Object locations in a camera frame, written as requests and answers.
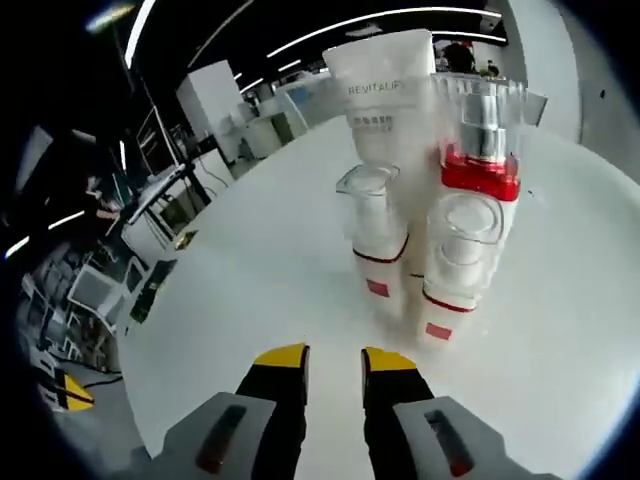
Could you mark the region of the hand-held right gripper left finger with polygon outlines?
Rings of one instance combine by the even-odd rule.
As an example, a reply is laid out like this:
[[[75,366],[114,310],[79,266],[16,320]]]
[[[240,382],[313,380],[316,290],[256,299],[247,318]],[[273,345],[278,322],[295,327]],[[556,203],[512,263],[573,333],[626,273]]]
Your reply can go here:
[[[292,479],[306,436],[309,346],[256,357],[234,393],[174,425],[142,479]]]

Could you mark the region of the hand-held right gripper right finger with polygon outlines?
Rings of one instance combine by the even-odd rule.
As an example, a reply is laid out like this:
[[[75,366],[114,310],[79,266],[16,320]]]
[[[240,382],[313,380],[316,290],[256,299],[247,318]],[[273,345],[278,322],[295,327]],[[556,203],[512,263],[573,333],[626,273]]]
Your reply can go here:
[[[527,479],[503,437],[448,396],[435,396],[416,364],[361,350],[364,438],[376,479]]]

